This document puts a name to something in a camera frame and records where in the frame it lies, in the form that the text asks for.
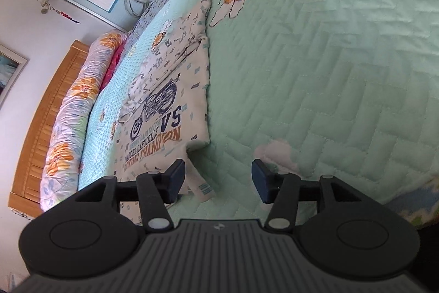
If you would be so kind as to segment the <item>cream letter-print garment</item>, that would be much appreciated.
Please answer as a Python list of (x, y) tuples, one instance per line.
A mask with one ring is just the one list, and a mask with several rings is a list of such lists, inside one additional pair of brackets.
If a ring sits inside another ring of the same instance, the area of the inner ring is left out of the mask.
[(144, 172), (164, 172), (175, 160), (185, 162), (182, 195), (206, 202), (213, 189), (188, 154), (210, 142), (208, 133), (209, 40), (206, 19), (211, 0), (200, 0), (174, 20), (164, 38), (142, 62), (120, 109), (113, 150), (118, 181)]

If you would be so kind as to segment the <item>wooden headboard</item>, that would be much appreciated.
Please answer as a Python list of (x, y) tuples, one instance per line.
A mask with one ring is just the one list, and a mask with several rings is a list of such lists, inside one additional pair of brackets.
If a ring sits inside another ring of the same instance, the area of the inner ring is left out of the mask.
[(77, 78), (88, 52), (87, 44), (78, 40), (71, 44), (33, 116), (8, 199), (8, 207), (20, 216), (33, 219), (43, 212), (40, 208), (40, 182), (50, 135), (62, 100)]

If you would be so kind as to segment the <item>floral rolled duvet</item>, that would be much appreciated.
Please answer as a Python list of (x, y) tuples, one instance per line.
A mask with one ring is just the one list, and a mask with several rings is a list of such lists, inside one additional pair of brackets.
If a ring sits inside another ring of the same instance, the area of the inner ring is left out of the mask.
[(54, 121), (40, 182), (40, 208), (47, 211), (77, 192), (89, 115), (103, 78), (126, 34), (112, 30), (90, 46)]

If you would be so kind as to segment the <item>red pillow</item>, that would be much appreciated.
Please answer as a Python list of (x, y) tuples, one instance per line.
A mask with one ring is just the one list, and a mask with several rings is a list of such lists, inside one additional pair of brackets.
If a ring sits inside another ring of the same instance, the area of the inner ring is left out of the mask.
[(103, 81), (100, 86), (100, 91), (104, 90), (104, 88), (109, 84), (109, 81), (112, 79), (115, 70), (117, 68), (118, 63), (120, 62), (120, 58), (124, 49), (125, 43), (123, 42), (114, 52), (112, 59), (110, 61), (109, 67), (106, 70)]

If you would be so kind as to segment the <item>mint bee-print quilt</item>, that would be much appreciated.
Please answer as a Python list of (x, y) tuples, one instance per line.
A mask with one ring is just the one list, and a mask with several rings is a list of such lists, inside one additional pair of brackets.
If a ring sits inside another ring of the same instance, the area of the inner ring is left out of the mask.
[[(199, 0), (156, 0), (89, 118), (79, 185), (115, 164), (116, 121), (160, 30)], [(213, 9), (221, 0), (212, 0)], [(246, 0), (207, 29), (210, 144), (190, 156), (215, 191), (180, 218), (263, 218), (255, 158), (334, 175), (410, 223), (438, 219), (438, 0)]]

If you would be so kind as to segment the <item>framed wall picture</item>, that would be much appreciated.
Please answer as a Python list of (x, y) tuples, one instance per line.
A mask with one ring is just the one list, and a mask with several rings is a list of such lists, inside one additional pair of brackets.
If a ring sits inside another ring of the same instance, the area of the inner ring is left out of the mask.
[(3, 105), (17, 77), (26, 66), (28, 59), (0, 45), (0, 106)]

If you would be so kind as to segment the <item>red hanging wall ornament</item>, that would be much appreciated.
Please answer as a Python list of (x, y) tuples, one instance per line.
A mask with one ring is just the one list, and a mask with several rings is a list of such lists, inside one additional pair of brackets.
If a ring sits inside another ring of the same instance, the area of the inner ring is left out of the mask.
[(62, 16), (65, 19), (68, 19), (69, 21), (72, 21), (75, 24), (80, 24), (79, 21), (77, 21), (76, 19), (72, 18), (70, 15), (68, 15), (67, 13), (56, 9), (55, 7), (53, 7), (49, 0), (38, 0), (39, 4), (41, 5), (41, 10), (40, 13), (41, 14), (47, 14), (50, 11), (55, 12), (56, 14)]

